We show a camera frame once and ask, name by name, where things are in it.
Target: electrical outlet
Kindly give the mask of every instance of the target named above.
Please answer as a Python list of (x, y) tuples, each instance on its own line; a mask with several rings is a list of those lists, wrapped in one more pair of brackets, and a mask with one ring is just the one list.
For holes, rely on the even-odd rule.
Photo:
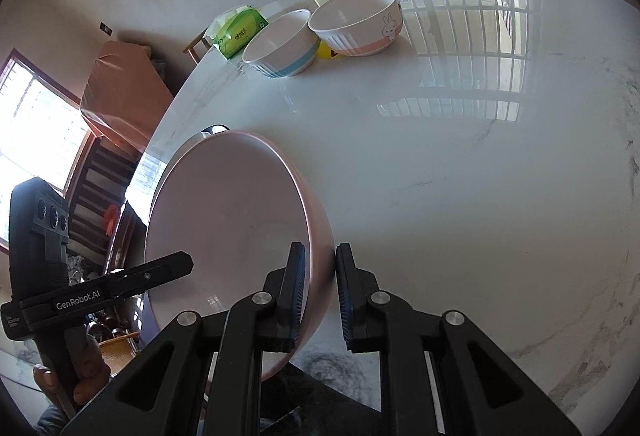
[(110, 27), (108, 27), (107, 24), (105, 24), (104, 22), (100, 22), (100, 29), (111, 37), (113, 30)]

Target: bright window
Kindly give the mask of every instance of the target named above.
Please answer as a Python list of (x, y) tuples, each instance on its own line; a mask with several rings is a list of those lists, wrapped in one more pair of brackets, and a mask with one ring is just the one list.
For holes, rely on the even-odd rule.
[(39, 176), (60, 194), (88, 131), (79, 109), (12, 56), (0, 75), (0, 242), (14, 186)]

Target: bowl with blue stripe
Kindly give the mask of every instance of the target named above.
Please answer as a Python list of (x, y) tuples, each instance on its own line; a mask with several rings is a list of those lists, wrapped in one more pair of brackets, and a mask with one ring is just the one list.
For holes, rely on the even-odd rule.
[(309, 10), (295, 10), (270, 22), (244, 48), (242, 60), (270, 78), (304, 71), (320, 47), (320, 38), (309, 29), (310, 17)]

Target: human hand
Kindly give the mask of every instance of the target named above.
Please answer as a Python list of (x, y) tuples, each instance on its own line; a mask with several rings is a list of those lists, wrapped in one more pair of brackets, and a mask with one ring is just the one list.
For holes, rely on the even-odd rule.
[[(87, 346), (80, 353), (79, 371), (82, 378), (74, 388), (74, 401), (78, 405), (88, 403), (98, 394), (100, 389), (107, 385), (111, 375), (111, 369), (102, 359), (98, 343), (94, 337), (88, 338)], [(33, 379), (47, 398), (60, 407), (60, 400), (56, 396), (56, 386), (58, 385), (56, 373), (44, 366), (34, 366)]]

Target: tabletop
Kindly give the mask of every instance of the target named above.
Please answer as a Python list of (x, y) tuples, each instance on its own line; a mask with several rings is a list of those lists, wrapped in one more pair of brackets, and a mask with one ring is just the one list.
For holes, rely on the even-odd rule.
[[(583, 434), (599, 434), (640, 374), (640, 14), (622, 0), (401, 7), (388, 50), (318, 58), (292, 78), (210, 50), (127, 199), (147, 222), (190, 136), (218, 123), (259, 133), (382, 289), (417, 310), (464, 312)], [(346, 352), (336, 301), (293, 362), (379, 406), (377, 356)]]

